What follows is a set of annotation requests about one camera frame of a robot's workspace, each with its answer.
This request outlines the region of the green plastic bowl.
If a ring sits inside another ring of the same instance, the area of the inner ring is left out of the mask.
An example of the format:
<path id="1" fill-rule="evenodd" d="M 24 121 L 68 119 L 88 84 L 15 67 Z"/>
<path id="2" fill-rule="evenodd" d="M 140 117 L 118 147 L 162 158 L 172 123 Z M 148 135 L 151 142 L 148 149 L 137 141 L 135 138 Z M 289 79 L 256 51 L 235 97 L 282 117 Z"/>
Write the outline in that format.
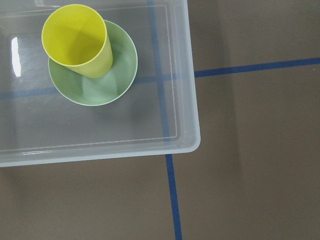
<path id="1" fill-rule="evenodd" d="M 119 25 L 104 21 L 108 30 L 113 63 L 103 76 L 89 78 L 48 60 L 48 70 L 57 91 L 82 106 L 102 106 L 124 95 L 133 84 L 138 70 L 138 54 L 130 35 Z"/>

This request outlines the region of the yellow plastic cup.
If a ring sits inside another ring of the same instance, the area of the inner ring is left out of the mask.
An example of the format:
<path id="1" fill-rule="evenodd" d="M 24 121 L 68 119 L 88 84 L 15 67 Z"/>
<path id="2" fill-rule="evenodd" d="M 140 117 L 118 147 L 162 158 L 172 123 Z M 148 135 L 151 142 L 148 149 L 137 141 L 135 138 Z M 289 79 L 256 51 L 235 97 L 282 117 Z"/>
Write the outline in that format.
<path id="1" fill-rule="evenodd" d="M 105 75 L 113 64 L 107 25 L 83 4 L 65 5 L 50 14 L 41 42 L 51 60 L 88 78 Z"/>

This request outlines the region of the translucent plastic storage box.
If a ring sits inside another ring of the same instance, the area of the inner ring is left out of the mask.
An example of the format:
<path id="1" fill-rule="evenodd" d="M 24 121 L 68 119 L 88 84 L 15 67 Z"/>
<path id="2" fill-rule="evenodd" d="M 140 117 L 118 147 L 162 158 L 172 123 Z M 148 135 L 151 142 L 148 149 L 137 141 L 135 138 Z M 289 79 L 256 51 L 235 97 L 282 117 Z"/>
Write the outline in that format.
<path id="1" fill-rule="evenodd" d="M 59 66 L 44 51 L 45 21 L 68 4 L 0 3 L 0 165 L 196 150 L 201 134 L 187 1 L 82 1 L 136 47 L 132 71 L 114 66 L 99 78 Z"/>

